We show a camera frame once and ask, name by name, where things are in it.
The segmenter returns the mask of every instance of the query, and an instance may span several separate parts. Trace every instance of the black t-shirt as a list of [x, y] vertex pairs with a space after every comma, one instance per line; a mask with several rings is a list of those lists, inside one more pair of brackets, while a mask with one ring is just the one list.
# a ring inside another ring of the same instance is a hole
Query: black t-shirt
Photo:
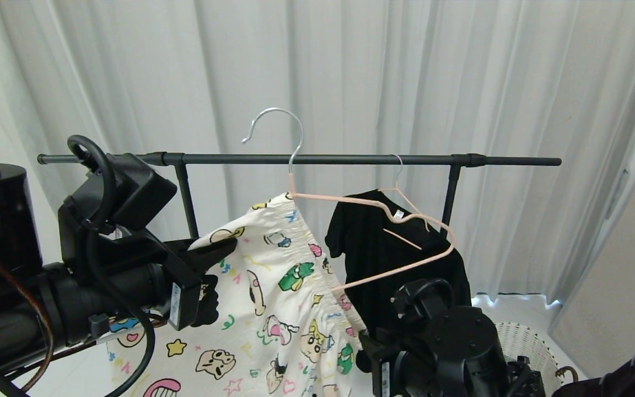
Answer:
[[[380, 201], [389, 207], [391, 214], [396, 214], [397, 211], [401, 211], [403, 217], [411, 214], [378, 190], [350, 197]], [[421, 249], [385, 232], [384, 229], [408, 239]], [[337, 203], [325, 236], [325, 244], [330, 249], [332, 258], [345, 254], [347, 282], [398, 269], [440, 254], [450, 246], [449, 241], [439, 234], [438, 229], [428, 226], [426, 231], [422, 219], [393, 223], [381, 208], [352, 203]], [[396, 316], [396, 309], [390, 298], [403, 284], [419, 278], [445, 279], [452, 287], [454, 304], [471, 306], [469, 281], [462, 256], [456, 249], [444, 258], [390, 277], [348, 288], [345, 292], [360, 313], [370, 334], [375, 335], [377, 327], [390, 331], [406, 331], [405, 324]]]

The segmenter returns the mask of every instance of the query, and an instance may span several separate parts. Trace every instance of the horizontal bar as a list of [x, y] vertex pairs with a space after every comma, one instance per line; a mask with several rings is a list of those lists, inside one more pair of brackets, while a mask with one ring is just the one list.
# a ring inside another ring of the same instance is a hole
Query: horizontal bar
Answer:
[[[208, 155], [187, 153], [154, 152], [137, 155], [151, 165], [176, 164], [288, 164], [290, 155]], [[478, 154], [466, 155], [402, 155], [404, 165], [460, 165], [479, 167], [482, 165], [542, 165], [558, 166], [559, 158], [542, 157], [489, 157]], [[73, 155], [38, 155], [40, 164], [79, 163]], [[294, 164], [323, 165], [397, 165], [394, 155], [298, 155]]]

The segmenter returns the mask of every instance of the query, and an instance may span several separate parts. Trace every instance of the white label sticker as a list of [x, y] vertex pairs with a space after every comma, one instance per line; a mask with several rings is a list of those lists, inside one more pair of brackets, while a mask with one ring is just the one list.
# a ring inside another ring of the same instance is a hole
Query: white label sticker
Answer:
[[381, 364], [381, 397], [391, 397], [391, 371], [388, 361]]
[[181, 287], [178, 284], [173, 283], [173, 288], [171, 290], [171, 314], [169, 316], [168, 322], [176, 328], [178, 326], [178, 316], [181, 306]]

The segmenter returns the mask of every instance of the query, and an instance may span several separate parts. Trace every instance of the white floor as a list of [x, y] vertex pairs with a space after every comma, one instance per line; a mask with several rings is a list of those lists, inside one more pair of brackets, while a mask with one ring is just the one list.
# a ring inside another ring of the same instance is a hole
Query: white floor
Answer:
[[[559, 304], [547, 306], [543, 296], [499, 296], [496, 303], [488, 296], [478, 296], [473, 304], [481, 307], [487, 316], [496, 322], [513, 321], [524, 324], [539, 334], [554, 354], [560, 366], [572, 365], [572, 361], [547, 336], [547, 328], [560, 310]], [[108, 373], [108, 356], [104, 346], [93, 347], [71, 357], [54, 362], [29, 394], [31, 397], [99, 397], [111, 391]], [[355, 396], [371, 395], [371, 375], [353, 371]], [[23, 385], [28, 379], [16, 382]], [[193, 397], [200, 394], [190, 393]]]

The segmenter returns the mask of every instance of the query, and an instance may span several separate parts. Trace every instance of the pink star print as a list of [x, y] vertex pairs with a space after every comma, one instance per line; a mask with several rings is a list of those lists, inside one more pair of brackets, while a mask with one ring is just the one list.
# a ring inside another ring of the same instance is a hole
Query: pink star print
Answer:
[[235, 391], [241, 391], [241, 387], [240, 387], [241, 381], [242, 379], [238, 379], [236, 381], [229, 381], [229, 385], [227, 385], [227, 387], [224, 388], [224, 391], [227, 392], [227, 397], [232, 395], [232, 393]]

